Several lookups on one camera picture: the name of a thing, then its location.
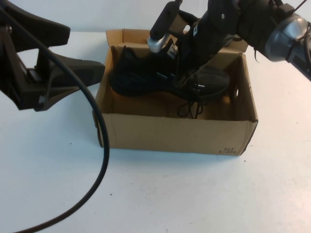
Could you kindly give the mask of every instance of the open cardboard box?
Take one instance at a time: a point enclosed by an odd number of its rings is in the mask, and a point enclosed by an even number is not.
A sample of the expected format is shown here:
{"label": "open cardboard box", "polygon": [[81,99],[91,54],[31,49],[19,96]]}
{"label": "open cardboard box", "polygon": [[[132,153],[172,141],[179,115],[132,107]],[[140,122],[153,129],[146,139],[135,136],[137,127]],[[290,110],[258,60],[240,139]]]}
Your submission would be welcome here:
{"label": "open cardboard box", "polygon": [[[150,53],[149,31],[112,30],[106,36],[109,46],[114,46],[118,53],[123,46],[132,47],[138,56]],[[231,85],[227,94],[208,103],[197,119],[179,118],[177,108],[186,102],[171,94],[129,98],[114,92],[108,77],[118,55],[113,56],[110,49],[96,101],[107,124],[111,148],[241,155],[258,124],[244,55],[246,49],[244,41],[232,42],[209,62],[229,74]],[[94,121],[103,146],[95,117]]]}

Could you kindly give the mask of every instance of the silver metal part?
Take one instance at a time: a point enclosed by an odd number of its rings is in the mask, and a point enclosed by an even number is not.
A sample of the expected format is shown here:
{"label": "silver metal part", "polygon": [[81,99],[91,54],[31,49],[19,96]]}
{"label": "silver metal part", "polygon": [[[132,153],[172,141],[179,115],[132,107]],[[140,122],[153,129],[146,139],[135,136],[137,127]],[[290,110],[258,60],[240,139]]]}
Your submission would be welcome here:
{"label": "silver metal part", "polygon": [[283,20],[270,35],[265,56],[273,62],[284,61],[294,42],[303,37],[308,30],[308,22],[299,15]]}
{"label": "silver metal part", "polygon": [[160,40],[153,40],[151,37],[149,37],[148,46],[150,51],[154,53],[160,52],[168,38],[169,34],[165,34],[165,36]]}

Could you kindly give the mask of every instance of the box flap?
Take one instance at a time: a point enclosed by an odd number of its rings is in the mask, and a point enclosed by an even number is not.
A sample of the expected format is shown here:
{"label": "box flap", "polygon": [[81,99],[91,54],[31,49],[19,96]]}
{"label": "box flap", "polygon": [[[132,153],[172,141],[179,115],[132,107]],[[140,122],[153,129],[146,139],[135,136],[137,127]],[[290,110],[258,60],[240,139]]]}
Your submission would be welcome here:
{"label": "box flap", "polygon": [[[147,44],[150,35],[149,30],[120,29],[106,31],[107,42],[109,46],[120,46],[122,43]],[[245,41],[232,41],[227,48],[233,52],[245,53],[248,44]]]}

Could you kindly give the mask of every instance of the white background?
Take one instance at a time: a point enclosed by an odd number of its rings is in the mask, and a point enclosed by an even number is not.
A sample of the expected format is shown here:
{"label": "white background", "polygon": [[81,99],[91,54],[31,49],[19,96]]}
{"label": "white background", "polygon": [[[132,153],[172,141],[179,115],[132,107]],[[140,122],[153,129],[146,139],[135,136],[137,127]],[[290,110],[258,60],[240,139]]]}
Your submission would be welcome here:
{"label": "white background", "polygon": [[[77,32],[105,32],[107,29],[150,29],[170,0],[11,0],[35,15],[57,21]],[[297,6],[302,0],[284,0]],[[184,0],[181,9],[201,17],[207,0]],[[311,1],[298,13],[311,21]]]}

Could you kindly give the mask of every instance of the white surface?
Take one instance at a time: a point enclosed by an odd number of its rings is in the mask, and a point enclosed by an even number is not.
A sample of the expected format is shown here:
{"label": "white surface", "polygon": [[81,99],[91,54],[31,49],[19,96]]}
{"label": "white surface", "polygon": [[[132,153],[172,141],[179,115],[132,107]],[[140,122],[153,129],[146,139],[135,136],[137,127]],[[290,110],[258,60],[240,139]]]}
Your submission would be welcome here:
{"label": "white surface", "polygon": [[[72,33],[54,51],[104,62],[104,33]],[[46,233],[309,233],[311,82],[247,51],[259,126],[241,157],[112,150],[90,201]],[[27,65],[35,53],[22,54]],[[98,86],[91,88],[93,94]],[[47,112],[18,111],[0,93],[0,232],[64,212],[103,158],[81,92]]]}
{"label": "white surface", "polygon": [[[72,31],[105,32],[107,29],[151,29],[166,3],[172,0],[11,0],[40,17],[66,24]],[[284,0],[298,6],[302,0]],[[201,17],[208,0],[184,0],[181,9]],[[298,13],[311,21],[311,1]]]}

